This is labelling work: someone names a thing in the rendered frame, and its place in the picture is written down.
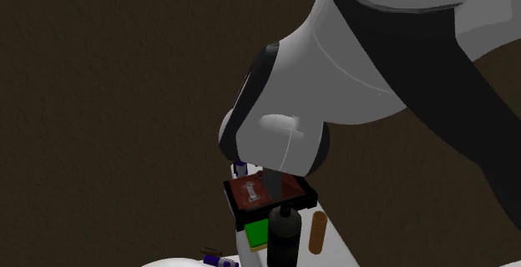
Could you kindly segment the red box with black rim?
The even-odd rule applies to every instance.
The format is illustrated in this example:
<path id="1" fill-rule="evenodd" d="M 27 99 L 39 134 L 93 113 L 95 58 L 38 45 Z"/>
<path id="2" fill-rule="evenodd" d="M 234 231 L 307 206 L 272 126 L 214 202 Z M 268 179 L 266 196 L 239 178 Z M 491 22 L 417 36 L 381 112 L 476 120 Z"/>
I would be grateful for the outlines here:
<path id="1" fill-rule="evenodd" d="M 262 171 L 224 181 L 223 185 L 237 232 L 244 230 L 246 224 L 267 219 L 271 210 L 283 202 L 289 203 L 295 210 L 317 206 L 317 192 L 303 177 L 291 174 L 282 175 L 279 199 L 273 199 L 268 194 Z"/>

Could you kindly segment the green block with yellow base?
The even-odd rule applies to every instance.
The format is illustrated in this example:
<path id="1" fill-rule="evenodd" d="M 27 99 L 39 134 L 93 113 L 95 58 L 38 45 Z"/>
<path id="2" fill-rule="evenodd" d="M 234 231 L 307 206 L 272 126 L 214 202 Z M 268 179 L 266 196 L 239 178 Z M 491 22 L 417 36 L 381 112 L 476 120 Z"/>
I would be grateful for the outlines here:
<path id="1" fill-rule="evenodd" d="M 268 245 L 268 219 L 246 224 L 245 237 L 251 252 L 266 249 Z"/>

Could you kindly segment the black bottle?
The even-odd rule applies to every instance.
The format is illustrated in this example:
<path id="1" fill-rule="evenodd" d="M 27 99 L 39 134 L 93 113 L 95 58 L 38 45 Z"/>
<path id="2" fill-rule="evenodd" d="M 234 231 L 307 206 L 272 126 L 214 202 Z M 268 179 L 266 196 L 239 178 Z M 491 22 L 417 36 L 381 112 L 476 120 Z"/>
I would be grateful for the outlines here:
<path id="1" fill-rule="evenodd" d="M 297 267 L 301 227 L 300 214 L 287 202 L 270 212 L 267 267 Z"/>

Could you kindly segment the orange cylinder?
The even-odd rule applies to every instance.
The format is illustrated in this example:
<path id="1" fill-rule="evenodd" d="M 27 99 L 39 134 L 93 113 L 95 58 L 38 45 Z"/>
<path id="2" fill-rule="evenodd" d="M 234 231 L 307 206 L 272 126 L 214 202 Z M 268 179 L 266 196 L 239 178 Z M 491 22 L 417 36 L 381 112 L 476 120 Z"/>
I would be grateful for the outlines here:
<path id="1" fill-rule="evenodd" d="M 311 216 L 311 229 L 308 249 L 312 254 L 320 254 L 326 236 L 328 216 L 324 211 L 317 210 Z"/>

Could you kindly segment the purple and white pen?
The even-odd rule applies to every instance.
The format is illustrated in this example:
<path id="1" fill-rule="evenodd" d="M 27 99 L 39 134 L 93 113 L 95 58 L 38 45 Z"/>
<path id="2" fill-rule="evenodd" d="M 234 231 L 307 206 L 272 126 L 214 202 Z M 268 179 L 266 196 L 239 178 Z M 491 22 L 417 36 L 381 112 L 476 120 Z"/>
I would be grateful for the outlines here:
<path id="1" fill-rule="evenodd" d="M 213 267 L 240 267 L 240 263 L 227 259 L 225 257 L 217 257 L 213 255 L 206 254 L 203 258 L 203 263 L 211 265 Z"/>

